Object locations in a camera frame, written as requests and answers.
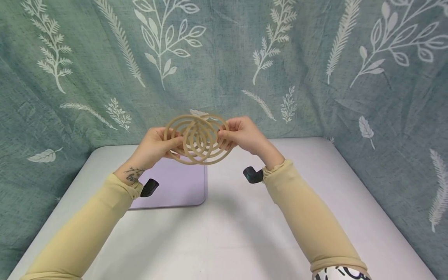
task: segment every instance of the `tattoo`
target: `tattoo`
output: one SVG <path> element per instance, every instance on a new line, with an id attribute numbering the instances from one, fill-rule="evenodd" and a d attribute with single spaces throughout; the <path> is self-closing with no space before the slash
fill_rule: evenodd
<path id="1" fill-rule="evenodd" d="M 137 182 L 138 179 L 140 178 L 140 176 L 143 174 L 145 170 L 143 169 L 138 169 L 138 168 L 129 168 L 129 170 L 125 171 L 125 173 L 128 175 L 126 177 L 127 180 L 129 180 L 130 182 Z"/>

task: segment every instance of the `fabric backdrop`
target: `fabric backdrop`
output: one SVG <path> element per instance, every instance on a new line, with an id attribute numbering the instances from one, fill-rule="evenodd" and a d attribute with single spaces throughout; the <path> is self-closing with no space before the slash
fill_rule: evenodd
<path id="1" fill-rule="evenodd" d="M 93 150 L 204 112 L 331 140 L 448 279 L 447 17 L 447 0 L 2 0 L 0 279 Z"/>

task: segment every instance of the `forearm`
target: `forearm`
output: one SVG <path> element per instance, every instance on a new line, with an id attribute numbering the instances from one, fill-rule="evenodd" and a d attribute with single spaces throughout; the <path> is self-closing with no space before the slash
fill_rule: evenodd
<path id="1" fill-rule="evenodd" d="M 121 178 L 129 176 L 123 172 L 119 169 L 115 174 Z M 114 226 L 142 191 L 142 184 L 136 179 L 122 181 L 118 176 L 108 176 L 98 193 L 43 249 L 22 280 L 80 279 L 84 275 Z"/>
<path id="2" fill-rule="evenodd" d="M 271 154 L 275 160 L 264 160 L 263 181 L 309 260 L 311 271 L 316 273 L 326 267 L 347 266 L 366 274 L 366 265 L 330 209 L 302 179 L 290 160 L 279 163 L 282 160 L 280 153 L 271 151 Z"/>

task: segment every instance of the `white leaf print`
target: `white leaf print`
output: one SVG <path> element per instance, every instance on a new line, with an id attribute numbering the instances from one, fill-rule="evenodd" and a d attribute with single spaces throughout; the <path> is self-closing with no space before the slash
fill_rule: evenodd
<path id="1" fill-rule="evenodd" d="M 325 139 L 327 139 L 328 141 L 330 141 L 333 145 L 335 144 L 335 138 L 334 137 L 330 137 L 330 138 L 328 138 L 328 137 L 324 137 Z"/>
<path id="2" fill-rule="evenodd" d="M 201 116 L 208 115 L 209 113 L 205 113 L 205 112 L 202 112 L 199 110 L 190 109 L 190 114 L 192 114 L 193 116 L 201 117 Z"/>
<path id="3" fill-rule="evenodd" d="M 109 21 L 109 26 L 112 29 L 112 32 L 115 35 L 115 38 L 118 41 L 118 46 L 120 47 L 121 52 L 123 53 L 123 57 L 126 60 L 126 65 L 128 66 L 129 71 L 132 76 L 136 78 L 143 87 L 146 87 L 142 80 L 142 74 L 140 73 L 140 68 L 135 63 L 134 54 L 132 53 L 128 40 L 126 38 L 126 32 L 121 27 L 121 23 L 118 20 L 118 17 L 113 12 L 112 6 L 107 3 L 106 0 L 95 0 L 100 11 Z"/>
<path id="4" fill-rule="evenodd" d="M 261 108 L 264 110 L 264 112 L 266 113 L 266 115 L 270 118 L 273 119 L 275 121 L 277 121 L 276 119 L 274 119 L 274 116 L 271 112 L 271 110 L 269 109 L 269 107 L 267 106 L 266 102 L 264 102 L 260 97 L 258 97 L 257 95 L 253 94 L 250 91 L 247 90 L 242 90 L 242 92 L 249 96 L 250 98 L 252 98 L 253 100 L 255 100 L 260 106 Z"/>
<path id="5" fill-rule="evenodd" d="M 257 79 L 257 75 L 262 69 L 269 68 L 272 63 L 265 62 L 266 57 L 272 57 L 278 53 L 280 50 L 276 49 L 274 52 L 271 52 L 273 44 L 276 42 L 283 43 L 289 41 L 289 36 L 285 34 L 286 31 L 290 30 L 292 26 L 288 23 L 294 21 L 297 18 L 297 13 L 293 11 L 293 5 L 296 3 L 296 0 L 274 0 L 274 6 L 280 7 L 280 10 L 277 8 L 271 9 L 271 17 L 274 21 L 276 29 L 273 30 L 270 24 L 267 25 L 266 32 L 267 38 L 269 40 L 269 44 L 266 42 L 266 39 L 262 37 L 262 48 L 257 51 L 260 55 L 259 58 L 255 58 L 255 52 L 253 53 L 253 57 L 255 63 L 257 65 L 257 70 L 255 71 L 254 77 L 252 78 L 252 83 L 255 85 L 255 81 Z"/>
<path id="6" fill-rule="evenodd" d="M 157 65 L 157 61 L 155 61 L 155 58 L 151 54 L 145 52 L 145 56 L 151 63 L 153 63 L 154 65 Z"/>
<path id="7" fill-rule="evenodd" d="M 291 117 L 296 114 L 295 111 L 297 110 L 297 104 L 295 104 L 293 98 L 294 89 L 295 89 L 294 86 L 289 88 L 289 93 L 287 93 L 284 97 L 282 97 L 283 104 L 280 105 L 281 106 L 280 112 L 282 115 L 282 119 L 286 121 L 286 124 L 292 121 Z"/>
<path id="8" fill-rule="evenodd" d="M 115 97 L 111 98 L 111 102 L 112 103 L 109 103 L 109 105 L 105 105 L 107 113 L 120 127 L 129 132 L 128 124 L 131 123 L 131 115 L 126 115 L 126 111 L 123 111 L 118 107 L 118 101 Z"/>
<path id="9" fill-rule="evenodd" d="M 366 60 L 367 58 L 367 50 L 364 46 L 359 47 L 359 54 L 361 55 L 363 60 Z"/>
<path id="10" fill-rule="evenodd" d="M 392 52 L 393 58 L 395 59 L 395 62 L 401 66 L 408 67 L 409 66 L 409 58 L 408 56 L 403 52 Z"/>
<path id="11" fill-rule="evenodd" d="M 194 26 L 188 34 L 187 19 L 184 18 L 179 25 L 179 34 L 177 40 L 174 38 L 174 25 L 166 25 L 171 13 L 176 9 L 181 9 L 187 14 L 193 14 L 199 11 L 199 7 L 193 3 L 189 3 L 190 0 L 163 0 L 164 7 L 158 7 L 156 0 L 150 4 L 146 0 L 133 0 L 134 5 L 138 8 L 135 10 L 136 17 L 141 21 L 142 36 L 145 43 L 149 46 L 152 52 L 145 52 L 146 58 L 156 66 L 159 74 L 162 87 L 165 90 L 164 79 L 176 72 L 177 67 L 164 67 L 168 61 L 165 61 L 165 53 L 173 53 L 177 57 L 189 57 L 190 53 L 181 48 L 175 48 L 177 44 L 182 41 L 186 41 L 192 47 L 202 47 L 202 43 L 194 38 L 200 37 L 204 34 L 206 27 Z"/>
<path id="12" fill-rule="evenodd" d="M 56 151 L 53 151 L 52 149 L 46 149 L 42 153 L 39 153 L 39 154 L 36 154 L 34 156 L 27 158 L 27 160 L 32 161 L 32 162 L 37 162 L 37 163 L 52 162 L 56 159 L 56 153 L 61 150 L 62 150 L 62 148 L 60 148 Z"/>
<path id="13" fill-rule="evenodd" d="M 398 21 L 399 15 L 397 12 L 391 13 L 390 6 L 387 2 L 384 2 L 381 7 L 381 13 L 383 18 L 379 18 L 371 33 L 370 42 L 372 44 L 372 52 L 366 58 L 362 58 L 361 69 L 353 79 L 350 87 L 353 86 L 359 76 L 364 74 L 379 74 L 383 69 L 378 69 L 378 65 L 372 67 L 369 65 L 376 54 L 390 51 L 394 61 L 401 66 L 407 67 L 410 65 L 409 57 L 400 48 L 416 46 L 418 58 L 423 62 L 433 62 L 434 54 L 431 50 L 441 50 L 448 48 L 448 34 L 441 34 L 432 38 L 427 38 L 431 35 L 439 26 L 439 22 L 433 22 L 426 26 L 415 38 L 415 31 L 418 29 L 418 23 L 409 25 L 409 21 L 414 19 L 421 13 L 424 13 L 434 7 L 443 6 L 448 9 L 448 2 L 446 0 L 425 1 L 420 7 L 414 7 L 417 1 L 409 0 L 390 0 L 395 6 L 406 6 L 404 9 L 403 17 Z"/>
<path id="14" fill-rule="evenodd" d="M 435 233 L 435 226 L 440 224 L 442 215 L 448 208 L 448 171 L 442 157 L 433 149 L 430 149 L 430 153 L 439 181 L 439 188 L 429 211 L 431 229 Z"/>
<path id="15" fill-rule="evenodd" d="M 31 0 L 26 0 L 22 2 L 21 5 L 31 16 L 31 22 L 33 22 L 33 25 L 43 33 L 43 35 L 39 35 L 39 39 L 41 39 L 54 52 L 53 55 L 48 49 L 41 48 L 41 51 L 46 57 L 46 62 L 39 60 L 37 64 L 45 72 L 54 76 L 57 88 L 60 92 L 65 94 L 65 91 L 60 84 L 59 77 L 70 75 L 72 70 L 59 69 L 59 65 L 61 65 L 60 59 L 63 59 L 61 52 L 69 53 L 72 49 L 69 46 L 62 44 L 64 41 L 64 36 L 58 33 L 60 26 L 56 20 L 50 19 L 50 16 L 46 14 L 47 6 L 42 3 L 42 0 L 35 0 L 34 2 Z"/>
<path id="16" fill-rule="evenodd" d="M 372 148 L 375 150 L 375 146 L 373 145 L 373 130 L 370 128 L 369 122 L 364 118 L 364 116 L 361 116 L 359 118 L 359 130 L 361 131 L 361 135 L 364 138 L 369 138 L 370 143 L 372 144 Z"/>
<path id="17" fill-rule="evenodd" d="M 375 62 L 372 63 L 369 67 L 367 67 L 366 70 L 372 70 L 372 69 L 374 69 L 374 68 L 377 68 L 378 66 L 380 66 L 380 65 L 384 62 L 384 60 L 385 60 L 385 59 L 380 59 L 380 60 L 375 61 Z"/>
<path id="18" fill-rule="evenodd" d="M 339 61 L 340 54 L 352 33 L 352 29 L 356 25 L 356 17 L 359 14 L 359 3 L 361 0 L 345 0 L 345 11 L 339 22 L 339 29 L 336 38 L 333 41 L 332 51 L 327 64 L 327 83 L 330 84 L 330 76 L 335 70 Z"/>
<path id="19" fill-rule="evenodd" d="M 101 121 L 105 126 L 111 128 L 111 129 L 118 130 L 115 127 L 113 127 L 113 125 L 110 124 L 107 120 L 105 120 L 100 114 L 98 114 L 98 112 L 96 112 L 94 109 L 92 109 L 90 106 L 79 104 L 79 103 L 67 102 L 67 103 L 61 104 L 59 106 L 59 108 L 76 109 L 76 110 L 82 110 L 82 111 L 89 112 L 94 117 L 96 117 L 99 121 Z"/>

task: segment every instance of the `white table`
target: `white table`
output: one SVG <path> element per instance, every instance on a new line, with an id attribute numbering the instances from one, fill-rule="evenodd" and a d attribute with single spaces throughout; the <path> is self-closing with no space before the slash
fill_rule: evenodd
<path id="1" fill-rule="evenodd" d="M 276 139 L 338 218 L 374 279 L 435 280 L 336 148 L 323 138 Z M 9 277 L 24 274 L 57 230 L 136 146 L 92 153 Z M 242 171 L 262 162 L 236 148 L 208 167 L 208 199 L 198 207 L 129 211 L 85 280 L 310 279 L 309 264 L 263 184 Z"/>

